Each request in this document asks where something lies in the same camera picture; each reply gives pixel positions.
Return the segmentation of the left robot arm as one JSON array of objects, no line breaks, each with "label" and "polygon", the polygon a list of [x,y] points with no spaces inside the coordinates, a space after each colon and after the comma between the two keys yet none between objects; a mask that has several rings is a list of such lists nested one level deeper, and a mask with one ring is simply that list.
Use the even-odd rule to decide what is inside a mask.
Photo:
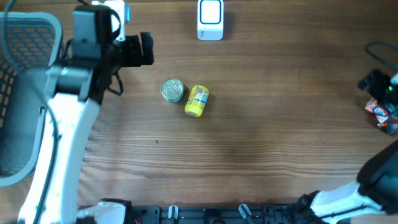
[{"label": "left robot arm", "polygon": [[126,35],[124,1],[81,4],[74,36],[46,71],[44,124],[34,178],[19,223],[75,223],[81,165],[104,93],[123,67],[154,63],[148,32]]}]

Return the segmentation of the silver tin can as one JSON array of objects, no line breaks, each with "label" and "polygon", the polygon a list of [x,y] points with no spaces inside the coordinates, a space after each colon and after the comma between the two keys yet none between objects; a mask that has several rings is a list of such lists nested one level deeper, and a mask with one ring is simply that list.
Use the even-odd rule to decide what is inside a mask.
[{"label": "silver tin can", "polygon": [[176,103],[183,98],[184,85],[176,78],[169,78],[161,84],[162,97],[169,103]]}]

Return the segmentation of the red tissue pack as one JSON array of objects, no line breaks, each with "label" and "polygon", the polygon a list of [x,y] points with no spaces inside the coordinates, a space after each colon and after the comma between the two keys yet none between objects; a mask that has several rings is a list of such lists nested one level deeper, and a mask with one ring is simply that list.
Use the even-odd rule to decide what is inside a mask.
[{"label": "red tissue pack", "polygon": [[384,123],[389,118],[388,112],[382,106],[379,106],[377,100],[375,99],[369,100],[365,109],[368,112],[371,112],[380,123]]}]

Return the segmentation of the yellow mentos bottle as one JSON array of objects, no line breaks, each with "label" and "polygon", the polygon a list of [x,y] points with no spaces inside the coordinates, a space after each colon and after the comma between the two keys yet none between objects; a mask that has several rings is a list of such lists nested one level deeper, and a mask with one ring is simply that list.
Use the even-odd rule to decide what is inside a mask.
[{"label": "yellow mentos bottle", "polygon": [[209,94],[209,90],[206,87],[195,85],[192,88],[187,104],[185,105],[186,114],[196,118],[200,117],[205,108]]}]

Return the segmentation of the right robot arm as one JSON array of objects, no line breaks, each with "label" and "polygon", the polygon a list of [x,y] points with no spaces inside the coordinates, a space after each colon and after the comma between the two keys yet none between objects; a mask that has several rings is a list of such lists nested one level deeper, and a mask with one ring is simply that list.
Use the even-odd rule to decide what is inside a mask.
[{"label": "right robot arm", "polygon": [[[365,109],[384,133],[397,134],[397,77],[373,70],[358,83],[371,95]],[[354,182],[330,191],[303,195],[292,206],[291,223],[341,223],[368,214],[397,213],[397,142],[372,156]]]}]

